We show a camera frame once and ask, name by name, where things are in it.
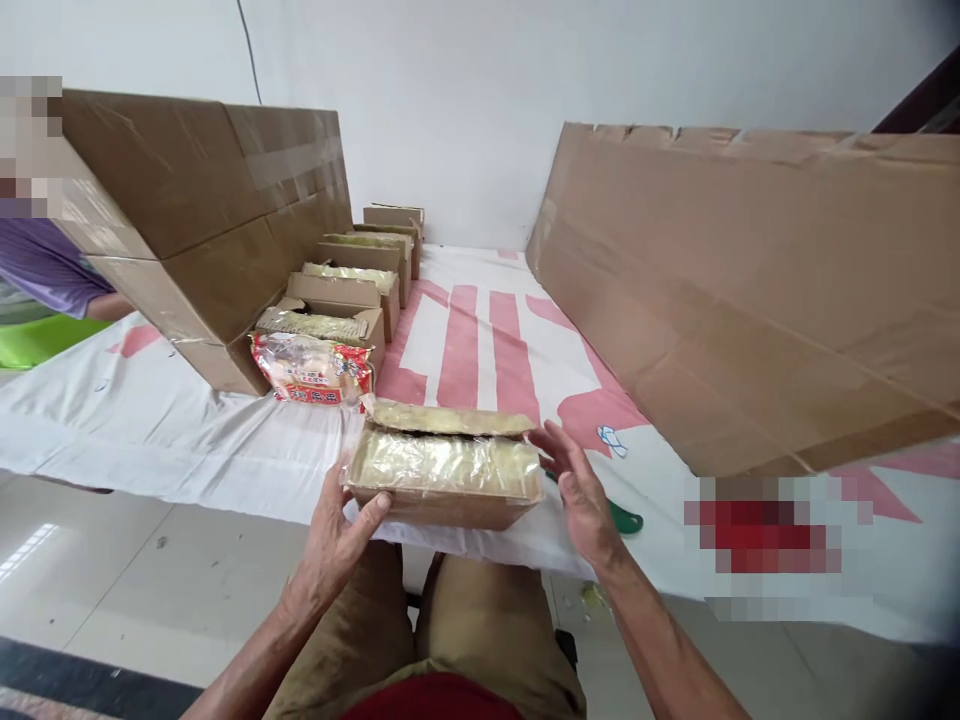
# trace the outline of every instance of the purple shirt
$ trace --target purple shirt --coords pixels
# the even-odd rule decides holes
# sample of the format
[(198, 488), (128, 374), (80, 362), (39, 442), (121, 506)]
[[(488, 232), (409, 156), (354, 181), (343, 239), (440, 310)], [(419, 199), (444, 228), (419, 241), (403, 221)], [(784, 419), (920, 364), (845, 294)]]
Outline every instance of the purple shirt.
[(56, 225), (39, 218), (0, 219), (0, 276), (75, 318), (94, 298), (115, 292)]

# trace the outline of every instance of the white tablecloth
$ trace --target white tablecloth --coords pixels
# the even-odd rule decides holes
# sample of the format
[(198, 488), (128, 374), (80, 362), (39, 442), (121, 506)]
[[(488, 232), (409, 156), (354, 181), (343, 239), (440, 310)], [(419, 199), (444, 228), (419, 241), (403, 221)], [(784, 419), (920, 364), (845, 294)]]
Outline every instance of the white tablecloth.
[[(798, 523), (829, 526), (839, 566), (723, 572), (723, 553), (684, 521), (699, 481), (522, 255), (431, 245), (422, 278), (388, 346), (379, 394), (561, 421), (588, 448), (611, 499), (644, 517), (627, 543), (662, 591), (713, 599), (719, 615), (841, 622), (893, 639), (942, 636), (957, 578), (960, 444), (781, 480), (781, 497), (809, 501)], [(213, 392), (134, 314), (0, 389), (0, 467), (306, 523), (324, 472), (359, 426), (359, 416), (338, 409)], [(545, 488), (546, 500), (503, 533), (387, 523), (379, 536), (591, 578), (556, 486)]]

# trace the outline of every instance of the khaki pants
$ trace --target khaki pants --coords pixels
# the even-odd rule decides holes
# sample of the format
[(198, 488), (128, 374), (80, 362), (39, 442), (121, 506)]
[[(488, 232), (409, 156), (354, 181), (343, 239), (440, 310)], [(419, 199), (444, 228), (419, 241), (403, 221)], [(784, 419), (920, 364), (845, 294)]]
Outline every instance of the khaki pants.
[(469, 678), (528, 718), (586, 717), (539, 572), (437, 555), (414, 633), (400, 546), (382, 541), (367, 546), (266, 717), (336, 718), (391, 683), (430, 672)]

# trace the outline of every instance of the red cloth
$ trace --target red cloth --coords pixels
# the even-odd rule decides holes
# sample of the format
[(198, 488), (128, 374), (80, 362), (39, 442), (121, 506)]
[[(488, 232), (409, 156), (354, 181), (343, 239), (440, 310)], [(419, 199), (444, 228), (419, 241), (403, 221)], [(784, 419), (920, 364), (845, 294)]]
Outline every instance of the red cloth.
[(341, 720), (523, 720), (503, 698), (453, 673), (430, 673), (401, 680), (348, 710)]

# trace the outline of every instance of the green handle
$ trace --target green handle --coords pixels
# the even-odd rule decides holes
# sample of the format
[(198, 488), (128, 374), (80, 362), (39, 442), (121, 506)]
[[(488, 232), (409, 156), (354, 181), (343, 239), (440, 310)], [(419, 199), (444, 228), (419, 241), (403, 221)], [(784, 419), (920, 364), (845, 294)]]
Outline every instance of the green handle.
[[(544, 470), (547, 477), (557, 482), (557, 476), (549, 470)], [(635, 513), (627, 512), (617, 505), (613, 500), (607, 500), (610, 503), (610, 514), (613, 515), (613, 524), (617, 532), (621, 535), (636, 535), (643, 529), (643, 517)]]

